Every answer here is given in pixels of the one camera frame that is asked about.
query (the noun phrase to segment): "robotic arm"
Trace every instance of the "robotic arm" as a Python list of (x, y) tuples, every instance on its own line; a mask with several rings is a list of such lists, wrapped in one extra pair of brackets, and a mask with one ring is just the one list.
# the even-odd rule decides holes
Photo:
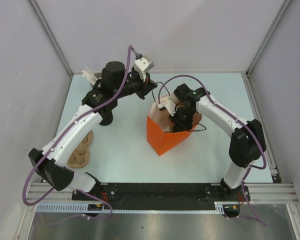
[[(139, 98), (145, 99), (145, 95), (158, 86), (150, 79), (148, 73), (153, 66), (153, 62), (148, 57), (138, 54), (118, 97), (96, 112), (91, 112), (92, 109), (115, 95), (125, 75), (126, 69), (123, 63), (118, 61), (107, 63), (102, 70), (102, 78), (83, 98), (82, 105), (67, 126), (42, 150), (33, 148), (30, 151), (28, 156), (33, 166), (49, 152), (42, 164), (39, 165), (37, 174), (57, 191), (68, 187), (90, 192), (94, 186), (99, 185), (98, 179), (89, 173), (66, 168), (67, 161), (81, 140), (94, 126), (97, 124), (109, 125), (113, 121), (112, 109), (118, 105), (119, 98), (137, 94)], [(62, 136), (61, 140), (53, 147), (60, 136)]]
[[(225, 184), (230, 190), (238, 188), (249, 169), (248, 167), (261, 156), (256, 142), (238, 121), (240, 120), (253, 132), (264, 152), (266, 144), (261, 123), (256, 119), (248, 121), (239, 117), (218, 103), (210, 93), (207, 96), (202, 87), (191, 90), (184, 83), (178, 86), (173, 93), (179, 100), (180, 107), (176, 108), (176, 104), (171, 99), (159, 104), (160, 109), (166, 108), (170, 114), (169, 118), (174, 123), (172, 131), (190, 130), (193, 127), (193, 115), (198, 112), (216, 123), (231, 138), (229, 156), (232, 162), (221, 184)], [(236, 116), (237, 120), (216, 107), (216, 103), (222, 106), (226, 112)]]

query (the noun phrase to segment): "gray wall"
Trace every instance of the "gray wall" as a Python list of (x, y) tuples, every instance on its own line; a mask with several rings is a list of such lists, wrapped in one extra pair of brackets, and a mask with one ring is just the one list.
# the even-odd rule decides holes
[(70, 79), (26, 0), (0, 0), (0, 224), (54, 135)]
[(245, 71), (283, 0), (37, 0), (72, 71), (125, 62), (154, 71)]
[(279, 170), (300, 201), (300, 0), (292, 2), (251, 80)]

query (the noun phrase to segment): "white table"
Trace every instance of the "white table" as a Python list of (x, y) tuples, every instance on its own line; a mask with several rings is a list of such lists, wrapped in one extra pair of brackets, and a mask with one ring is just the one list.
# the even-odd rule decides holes
[[(157, 73), (151, 74), (151, 79), (165, 82), (175, 75)], [(208, 91), (230, 110), (248, 120), (254, 118), (239, 73), (192, 75), (199, 78)], [(187, 83), (193, 90), (200, 87), (190, 78), (175, 79), (167, 87), (172, 93), (182, 83)], [(81, 100), (91, 89), (81, 75), (73, 77), (58, 131), (74, 116)], [(145, 100), (136, 95), (119, 99), (113, 110), (113, 122), (93, 129), (90, 162), (80, 171), (88, 172), (104, 183), (219, 183), (231, 163), (228, 154), (230, 139), (226, 133), (203, 116), (201, 123), (207, 127), (206, 131), (193, 132), (184, 142), (158, 156), (146, 138), (147, 113), (153, 101), (151, 94)], [(261, 166), (262, 160), (255, 164)], [(253, 169), (246, 182), (272, 183), (269, 168)]]

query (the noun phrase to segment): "table surface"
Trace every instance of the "table surface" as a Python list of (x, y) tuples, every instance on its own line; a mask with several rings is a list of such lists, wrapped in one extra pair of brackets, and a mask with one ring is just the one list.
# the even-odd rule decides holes
[[(165, 82), (176, 74), (151, 74), (155, 82)], [(252, 120), (253, 112), (239, 73), (192, 74), (205, 84), (208, 91), (223, 105), (239, 116)], [(186, 83), (191, 89), (199, 84), (190, 78), (178, 78), (167, 87), (174, 89)], [(78, 110), (81, 100), (92, 88), (81, 75), (74, 75), (65, 102), (58, 132)], [(188, 139), (162, 156), (147, 142), (146, 121), (154, 100), (151, 94), (141, 100), (136, 95), (119, 99), (112, 111), (114, 120), (108, 126), (93, 129), (90, 161), (78, 171), (94, 175), (104, 183), (219, 183), (231, 163), (228, 151), (230, 139), (221, 128), (202, 116), (201, 124), (207, 130), (193, 132)], [(262, 160), (255, 163), (261, 166)], [(270, 170), (252, 169), (248, 183), (272, 183)]]

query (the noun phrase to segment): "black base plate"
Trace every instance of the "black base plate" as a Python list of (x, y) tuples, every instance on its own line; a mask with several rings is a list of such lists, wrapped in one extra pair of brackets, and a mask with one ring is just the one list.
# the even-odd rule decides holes
[[(214, 210), (214, 202), (239, 202), (240, 188), (227, 197), (219, 183), (101, 183), (108, 202), (115, 210), (199, 211)], [(244, 191), (250, 200), (249, 190)], [(92, 198), (77, 192), (74, 201), (91, 201)]]

